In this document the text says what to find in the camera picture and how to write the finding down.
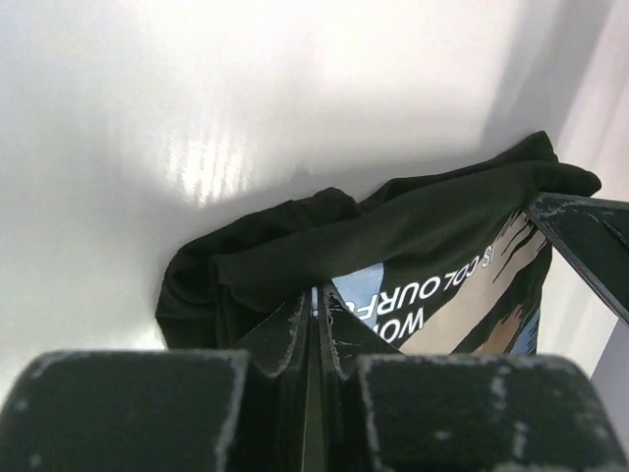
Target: white wall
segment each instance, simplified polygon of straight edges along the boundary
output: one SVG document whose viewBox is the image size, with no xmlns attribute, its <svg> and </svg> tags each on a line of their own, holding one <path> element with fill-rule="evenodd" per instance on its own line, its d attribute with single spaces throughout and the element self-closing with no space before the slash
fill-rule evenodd
<svg viewBox="0 0 629 472">
<path fill-rule="evenodd" d="M 363 197 L 539 129 L 621 195 L 626 2 L 296 3 L 0 6 L 0 397 L 45 350 L 161 346 L 174 251 L 288 198 Z M 541 344 L 591 372 L 613 318 L 562 273 Z M 573 331 L 599 317 L 584 356 Z"/>
</svg>

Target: beige graphic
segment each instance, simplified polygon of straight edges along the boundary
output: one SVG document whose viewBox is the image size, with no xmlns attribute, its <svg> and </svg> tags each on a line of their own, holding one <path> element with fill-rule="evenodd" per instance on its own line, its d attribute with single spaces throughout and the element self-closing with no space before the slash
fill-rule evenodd
<svg viewBox="0 0 629 472">
<path fill-rule="evenodd" d="M 533 237 L 514 253 L 532 232 L 535 232 Z M 474 275 L 463 282 L 456 296 L 433 314 L 400 350 L 409 355 L 451 353 L 489 313 L 516 274 L 536 258 L 544 245 L 543 234 L 529 224 L 527 215 L 523 212 L 513 214 L 493 243 L 491 264 L 479 266 Z"/>
<path fill-rule="evenodd" d="M 487 341 L 475 351 L 477 354 L 504 354 L 524 319 L 524 307 L 518 305 L 505 319 L 496 324 Z"/>
</svg>

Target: black fabric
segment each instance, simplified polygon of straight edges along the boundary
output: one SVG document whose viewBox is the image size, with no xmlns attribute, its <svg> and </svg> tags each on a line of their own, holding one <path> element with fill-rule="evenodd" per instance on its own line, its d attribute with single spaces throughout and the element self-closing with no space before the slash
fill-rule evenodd
<svg viewBox="0 0 629 472">
<path fill-rule="evenodd" d="M 380 288 L 389 292 L 465 264 L 469 273 L 474 257 L 483 256 L 482 248 L 538 192 L 590 196 L 599 188 L 593 173 L 558 163 L 547 135 L 539 132 L 474 166 L 391 180 L 359 204 L 340 190 L 323 190 L 244 216 L 184 246 L 164 275 L 156 317 L 169 347 L 228 347 L 288 297 L 365 267 L 384 263 Z M 532 238 L 533 230 L 527 231 Z M 546 245 L 515 276 L 519 298 L 526 294 L 529 300 L 527 316 L 539 303 L 549 263 Z M 425 320 L 469 280 L 426 300 Z M 509 297 L 505 292 L 502 298 Z M 508 311 L 516 302 L 500 303 Z M 500 303 L 484 319 L 488 326 L 505 318 Z M 407 312 L 398 314 L 400 323 Z M 378 317 L 378 323 L 392 316 Z M 468 344 L 478 347 L 488 331 Z"/>
</svg>

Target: folded shirt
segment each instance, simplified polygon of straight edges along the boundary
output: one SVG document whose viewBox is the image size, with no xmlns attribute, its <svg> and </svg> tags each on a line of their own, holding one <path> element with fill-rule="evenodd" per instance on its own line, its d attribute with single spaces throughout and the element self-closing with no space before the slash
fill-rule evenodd
<svg viewBox="0 0 629 472">
<path fill-rule="evenodd" d="M 171 348 L 225 348 L 331 279 L 404 353 L 535 353 L 551 247 L 523 209 L 539 192 L 599 189 L 538 132 L 480 164 L 391 180 L 360 203 L 323 190 L 181 248 L 157 321 Z"/>
</svg>

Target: white lettering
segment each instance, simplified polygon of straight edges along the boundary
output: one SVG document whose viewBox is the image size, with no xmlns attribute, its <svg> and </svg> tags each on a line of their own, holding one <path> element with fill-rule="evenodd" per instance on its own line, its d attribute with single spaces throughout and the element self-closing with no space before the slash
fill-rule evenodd
<svg viewBox="0 0 629 472">
<path fill-rule="evenodd" d="M 413 305 L 413 302 L 415 302 L 415 298 L 417 297 L 417 292 L 420 291 L 420 284 L 417 282 L 413 282 L 413 283 L 409 283 L 406 287 L 404 287 L 404 290 L 402 290 L 402 295 L 400 295 L 400 301 L 397 304 L 397 308 L 402 308 L 402 305 L 404 304 L 404 297 L 406 297 L 406 292 L 412 288 L 413 289 L 413 295 L 411 295 L 411 299 L 409 300 L 409 305 Z"/>
<path fill-rule="evenodd" d="M 380 303 L 377 306 L 377 310 L 375 311 L 378 315 L 386 315 L 395 310 L 395 302 L 397 301 L 397 296 L 400 294 L 400 287 L 397 287 L 393 291 L 393 296 L 391 298 L 388 297 L 386 292 L 380 293 Z"/>
<path fill-rule="evenodd" d="M 390 326 L 394 326 L 394 328 L 393 328 L 393 335 L 392 335 L 392 336 L 390 336 L 390 337 L 387 339 L 387 336 L 386 336 L 386 330 L 387 330 L 387 328 L 388 328 L 388 327 L 390 327 Z M 382 331 L 380 332 L 380 337 L 381 337 L 382 339 L 384 339 L 386 342 L 389 342 L 389 343 L 390 343 L 393 339 L 395 339 L 395 338 L 397 337 L 398 332 L 400 332 L 400 321 L 399 321 L 399 320 L 395 320 L 395 319 L 393 319 L 393 320 L 389 320 L 389 321 L 388 321 L 388 322 L 386 322 L 386 323 L 384 324 L 384 326 L 382 327 Z"/>
<path fill-rule="evenodd" d="M 373 316 L 373 310 L 375 310 L 375 302 L 377 302 L 377 294 L 372 296 L 372 300 L 370 301 L 368 307 L 359 308 L 358 310 L 356 310 L 356 312 L 354 312 L 358 316 L 359 320 L 368 320 Z"/>
<path fill-rule="evenodd" d="M 417 314 L 415 315 L 415 319 L 413 319 L 413 312 L 409 313 L 406 317 L 406 321 L 402 326 L 402 330 L 400 331 L 399 338 L 404 337 L 405 335 L 411 335 L 414 331 L 418 329 L 422 329 L 424 327 L 424 307 L 421 307 Z"/>
<path fill-rule="evenodd" d="M 458 285 L 459 283 L 463 281 L 463 279 L 465 278 L 465 274 L 468 271 L 468 268 L 470 268 L 469 264 L 465 264 L 461 267 L 461 270 L 459 270 L 459 273 L 457 273 L 456 277 L 454 277 L 454 285 Z"/>
<path fill-rule="evenodd" d="M 474 272 L 476 272 L 476 267 L 479 266 L 479 260 L 480 259 L 481 258 L 479 256 L 476 256 L 474 258 L 474 260 L 472 261 L 472 264 L 474 264 L 474 268 L 472 269 L 472 271 L 468 270 L 468 273 L 467 273 L 466 277 L 470 278 L 472 275 L 474 275 Z"/>
<path fill-rule="evenodd" d="M 483 255 L 483 263 L 481 264 L 482 268 L 486 268 L 489 265 L 489 259 L 491 258 L 491 248 L 492 246 L 487 246 L 487 249 L 485 249 L 485 254 Z"/>
<path fill-rule="evenodd" d="M 430 293 L 426 293 L 426 287 L 428 287 L 431 282 L 434 285 L 434 288 L 432 289 Z M 432 295 L 434 295 L 434 292 L 437 291 L 437 289 L 439 288 L 439 285 L 441 285 L 441 279 L 439 277 L 429 278 L 426 281 L 426 283 L 422 285 L 422 290 L 420 290 L 420 298 L 422 300 L 426 300 L 428 297 L 431 297 Z"/>
<path fill-rule="evenodd" d="M 443 287 L 443 291 L 446 291 L 448 287 L 450 286 L 450 284 L 452 283 L 452 280 L 454 280 L 454 277 L 456 277 L 456 271 L 446 273 L 445 275 L 443 275 L 443 277 L 448 279 L 448 283 L 446 283 L 445 287 Z"/>
</svg>

